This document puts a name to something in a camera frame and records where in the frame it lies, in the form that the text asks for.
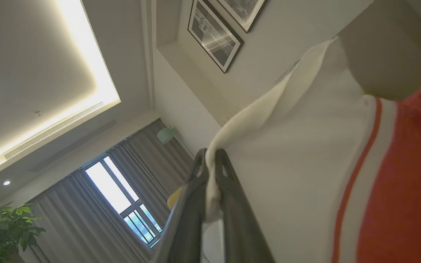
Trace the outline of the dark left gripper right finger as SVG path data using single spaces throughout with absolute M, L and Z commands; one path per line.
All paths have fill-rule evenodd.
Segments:
M 216 182 L 221 192 L 226 263 L 274 263 L 228 154 L 215 155 Z

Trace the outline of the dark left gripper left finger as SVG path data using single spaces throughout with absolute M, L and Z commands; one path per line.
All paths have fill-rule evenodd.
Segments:
M 206 148 L 198 151 L 189 176 L 165 225 L 153 263 L 200 263 L 205 221 Z

